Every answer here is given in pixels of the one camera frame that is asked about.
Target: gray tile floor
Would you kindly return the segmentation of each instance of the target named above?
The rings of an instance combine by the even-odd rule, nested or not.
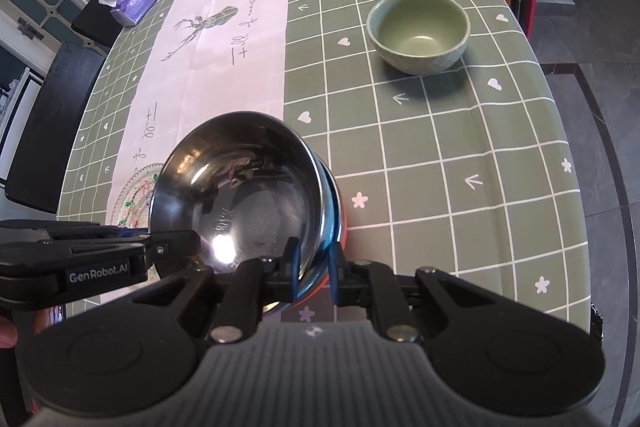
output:
[[[541,64],[577,63],[584,75],[582,87],[580,75],[547,79],[574,156],[589,237],[591,299],[604,319],[607,369],[591,409],[606,425],[628,426],[640,415],[633,238],[633,229],[640,230],[640,0],[575,3],[571,16],[537,16],[531,40]]]

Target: human hand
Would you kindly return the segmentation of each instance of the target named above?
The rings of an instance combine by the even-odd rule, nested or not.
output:
[[[33,316],[33,333],[40,333],[44,328],[49,327],[54,322],[54,308],[47,308],[35,312]],[[18,330],[14,324],[0,315],[0,349],[15,347],[18,342]]]

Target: dark floor border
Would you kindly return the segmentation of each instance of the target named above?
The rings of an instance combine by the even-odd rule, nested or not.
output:
[[[622,379],[620,381],[620,389],[618,391],[618,399],[613,411],[611,419],[611,427],[618,427],[622,418],[622,412],[625,408],[626,397],[629,392],[629,384],[631,381],[631,372],[634,367],[634,357],[636,355],[636,336],[638,323],[638,262],[636,261],[636,241],[634,238],[634,227],[631,220],[631,211],[629,210],[629,198],[626,193],[624,178],[622,177],[622,168],[618,161],[618,155],[613,145],[613,140],[609,134],[609,129],[605,124],[602,111],[598,105],[587,77],[579,64],[541,64],[542,71],[545,74],[572,74],[582,95],[584,96],[589,110],[593,115],[593,120],[598,128],[600,139],[607,155],[607,161],[611,169],[613,184],[616,188],[618,204],[620,206],[620,214],[622,215],[622,230],[625,235],[626,250],[626,269],[629,279],[629,314],[626,331],[626,348],[625,363],[622,368]]]

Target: stainless steel bowl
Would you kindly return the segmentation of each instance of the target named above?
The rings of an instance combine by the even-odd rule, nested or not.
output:
[[[342,226],[330,174],[302,139],[271,116],[233,112],[194,129],[162,168],[149,230],[185,229],[200,234],[199,261],[218,273],[279,256],[298,237],[300,299],[324,276]]]

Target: metal bolt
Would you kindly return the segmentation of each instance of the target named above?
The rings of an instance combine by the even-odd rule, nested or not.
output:
[[[218,326],[211,330],[210,335],[219,344],[231,344],[242,338],[242,330],[235,326]]]
[[[407,324],[398,324],[386,330],[386,336],[396,342],[413,342],[418,338],[418,330]]]

